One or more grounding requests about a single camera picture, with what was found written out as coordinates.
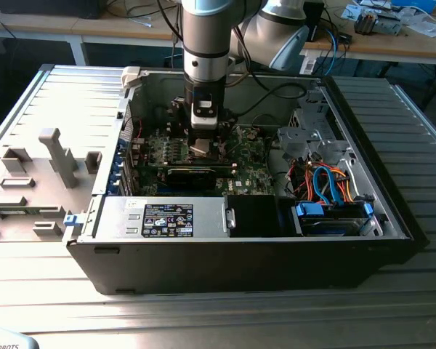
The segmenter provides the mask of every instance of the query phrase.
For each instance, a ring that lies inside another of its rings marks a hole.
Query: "green circuit board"
[[[250,128],[236,127],[227,140],[226,159],[218,161],[217,166],[236,164],[232,175],[217,175],[214,190],[170,191],[164,184],[168,169],[180,164],[196,169],[217,169],[201,166],[193,158],[186,138],[169,138],[161,132],[145,138],[143,158],[137,167],[139,173],[139,195],[141,196],[223,196],[223,195],[273,195],[273,178],[268,174],[265,164],[265,139]]]

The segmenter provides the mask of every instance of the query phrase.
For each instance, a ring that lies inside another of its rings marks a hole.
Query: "blue cable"
[[[333,69],[334,60],[336,59],[336,53],[337,53],[337,43],[336,43],[336,39],[334,38],[334,35],[332,34],[332,32],[330,32],[328,29],[325,29],[325,31],[331,37],[331,40],[332,40],[333,46],[334,46],[334,54],[333,54],[333,57],[331,58],[331,64],[329,65],[329,68],[325,73],[325,76],[327,76],[331,72],[331,69]]]
[[[344,202],[341,199],[341,196],[339,196],[338,191],[336,190],[336,179],[334,178],[333,172],[328,167],[318,167],[315,170],[315,173],[313,173],[313,189],[315,190],[315,193],[320,196],[320,198],[329,205],[329,200],[320,192],[320,188],[318,187],[318,176],[320,175],[321,171],[326,171],[328,174],[328,180],[329,180],[329,188],[331,190],[331,196],[333,196],[333,200],[339,205],[344,205]]]

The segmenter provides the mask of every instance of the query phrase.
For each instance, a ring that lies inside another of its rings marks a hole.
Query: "white table leg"
[[[86,48],[80,35],[68,35],[66,41],[71,45],[76,65],[90,65],[87,59]]]
[[[321,51],[317,49],[308,49],[305,51],[304,61],[300,68],[301,75],[312,75],[313,69],[317,62],[317,58],[320,57]]]

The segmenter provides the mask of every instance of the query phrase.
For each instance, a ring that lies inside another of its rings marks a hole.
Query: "power supply label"
[[[192,238],[193,205],[145,205],[142,236],[145,238]]]

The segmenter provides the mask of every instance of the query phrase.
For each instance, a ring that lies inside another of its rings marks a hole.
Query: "yellow cable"
[[[350,202],[354,202],[354,201],[352,200],[351,195],[350,195],[350,183],[349,183],[348,180],[346,180],[346,186],[347,186],[347,196],[349,196],[349,200],[350,200]]]

